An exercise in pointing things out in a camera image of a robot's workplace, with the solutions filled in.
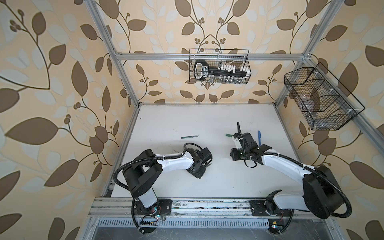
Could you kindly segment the blue pen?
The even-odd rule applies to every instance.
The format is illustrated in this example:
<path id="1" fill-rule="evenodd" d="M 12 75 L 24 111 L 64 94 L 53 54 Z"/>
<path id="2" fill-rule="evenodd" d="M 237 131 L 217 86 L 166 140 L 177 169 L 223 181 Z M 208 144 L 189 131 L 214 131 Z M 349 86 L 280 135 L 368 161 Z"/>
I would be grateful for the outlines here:
<path id="1" fill-rule="evenodd" d="M 259 145 L 259 146 L 262 145 L 261 138 L 262 138 L 262 135 L 261 135 L 261 131 L 259 130 L 259 131 L 258 131 L 258 145 Z"/>

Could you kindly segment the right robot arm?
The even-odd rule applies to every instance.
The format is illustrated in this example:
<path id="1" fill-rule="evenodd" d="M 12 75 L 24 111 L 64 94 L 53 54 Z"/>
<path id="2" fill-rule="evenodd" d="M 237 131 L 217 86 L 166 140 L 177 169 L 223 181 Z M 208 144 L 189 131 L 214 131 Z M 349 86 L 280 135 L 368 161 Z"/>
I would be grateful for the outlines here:
<path id="1" fill-rule="evenodd" d="M 232 139 L 235 143 L 230 153 L 233 161 L 252 161 L 255 165 L 270 167 L 302 186 L 299 191 L 275 190 L 266 196 L 268 215 L 298 210 L 310 212 L 320 219 L 351 216 L 352 205 L 329 168 L 308 166 L 277 153 L 268 145 L 258 145 L 250 133 L 237 131 Z"/>

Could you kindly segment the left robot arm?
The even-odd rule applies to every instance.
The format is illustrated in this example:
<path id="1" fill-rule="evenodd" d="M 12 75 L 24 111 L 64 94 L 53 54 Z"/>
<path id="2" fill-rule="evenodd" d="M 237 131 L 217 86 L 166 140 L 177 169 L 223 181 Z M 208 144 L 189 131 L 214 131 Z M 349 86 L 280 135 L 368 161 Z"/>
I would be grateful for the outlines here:
<path id="1" fill-rule="evenodd" d="M 116 185 L 128 190 L 134 200 L 149 210 L 158 204 L 153 185 L 162 173 L 186 170 L 201 179 L 213 155 L 208 148 L 193 143 L 184 144 L 181 153 L 157 155 L 152 150 L 143 151 L 133 161 L 120 166 L 113 175 Z"/>

